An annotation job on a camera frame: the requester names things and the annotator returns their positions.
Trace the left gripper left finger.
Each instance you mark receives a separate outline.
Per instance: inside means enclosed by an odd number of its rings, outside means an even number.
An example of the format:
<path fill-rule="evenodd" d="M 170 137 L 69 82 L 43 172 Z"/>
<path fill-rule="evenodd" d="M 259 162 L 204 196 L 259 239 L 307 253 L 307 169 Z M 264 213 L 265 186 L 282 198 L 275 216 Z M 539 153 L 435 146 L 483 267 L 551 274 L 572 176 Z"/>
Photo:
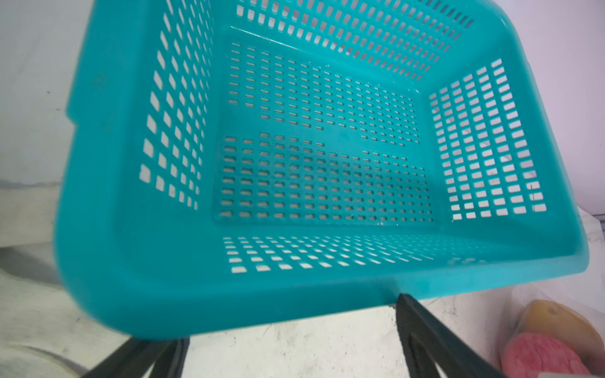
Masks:
<path fill-rule="evenodd" d="M 180 378 L 189 345 L 189 338 L 162 341 L 130 338 L 83 378 L 143 377 L 148 370 L 151 378 Z"/>

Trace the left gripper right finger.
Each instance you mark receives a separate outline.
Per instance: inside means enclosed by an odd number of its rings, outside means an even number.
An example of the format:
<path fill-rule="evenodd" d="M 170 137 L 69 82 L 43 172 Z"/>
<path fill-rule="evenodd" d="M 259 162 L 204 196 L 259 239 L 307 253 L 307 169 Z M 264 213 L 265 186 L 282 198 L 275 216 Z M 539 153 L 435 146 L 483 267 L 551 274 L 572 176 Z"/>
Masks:
<path fill-rule="evenodd" d="M 395 319 L 411 377 L 502 377 L 415 298 L 401 294 Z"/>

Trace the pink red dragon fruit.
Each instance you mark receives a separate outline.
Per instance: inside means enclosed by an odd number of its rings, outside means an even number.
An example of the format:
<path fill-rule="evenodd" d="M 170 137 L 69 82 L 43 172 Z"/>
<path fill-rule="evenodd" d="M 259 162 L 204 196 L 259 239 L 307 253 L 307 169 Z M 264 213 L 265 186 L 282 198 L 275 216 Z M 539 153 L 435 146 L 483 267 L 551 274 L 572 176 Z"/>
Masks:
<path fill-rule="evenodd" d="M 590 375 L 580 357 L 559 340 L 531 332 L 519 333 L 500 354 L 507 377 L 538 377 L 541 373 Z"/>

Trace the orange yellow mango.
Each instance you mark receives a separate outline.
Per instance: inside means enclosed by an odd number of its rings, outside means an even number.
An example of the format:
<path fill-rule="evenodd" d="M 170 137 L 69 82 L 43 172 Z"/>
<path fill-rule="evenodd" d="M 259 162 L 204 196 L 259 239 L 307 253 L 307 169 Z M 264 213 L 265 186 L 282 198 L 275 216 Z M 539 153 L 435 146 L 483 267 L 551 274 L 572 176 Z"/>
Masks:
<path fill-rule="evenodd" d="M 519 332 L 556 339 L 571 348 L 583 362 L 604 352 L 604 341 L 592 324 L 567 306 L 550 300 L 530 302 L 518 318 Z"/>

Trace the clear zip bag blue zipper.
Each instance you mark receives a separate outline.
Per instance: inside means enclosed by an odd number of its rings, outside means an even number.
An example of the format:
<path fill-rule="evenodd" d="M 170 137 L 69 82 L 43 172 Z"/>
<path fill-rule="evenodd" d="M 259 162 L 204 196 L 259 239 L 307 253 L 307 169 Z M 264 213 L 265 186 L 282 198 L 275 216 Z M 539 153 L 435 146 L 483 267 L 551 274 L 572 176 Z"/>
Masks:
<path fill-rule="evenodd" d="M 499 342 L 507 377 L 603 377 L 604 295 L 562 284 L 518 285 Z"/>

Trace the teal plastic basket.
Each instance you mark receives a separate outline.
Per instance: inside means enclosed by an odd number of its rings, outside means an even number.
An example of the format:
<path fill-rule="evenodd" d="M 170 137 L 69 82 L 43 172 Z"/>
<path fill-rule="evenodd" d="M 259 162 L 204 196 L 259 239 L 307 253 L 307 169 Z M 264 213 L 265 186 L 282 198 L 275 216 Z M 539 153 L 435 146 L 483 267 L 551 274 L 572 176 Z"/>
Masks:
<path fill-rule="evenodd" d="M 589 264 L 490 1 L 97 1 L 66 112 L 58 272 L 142 339 Z"/>

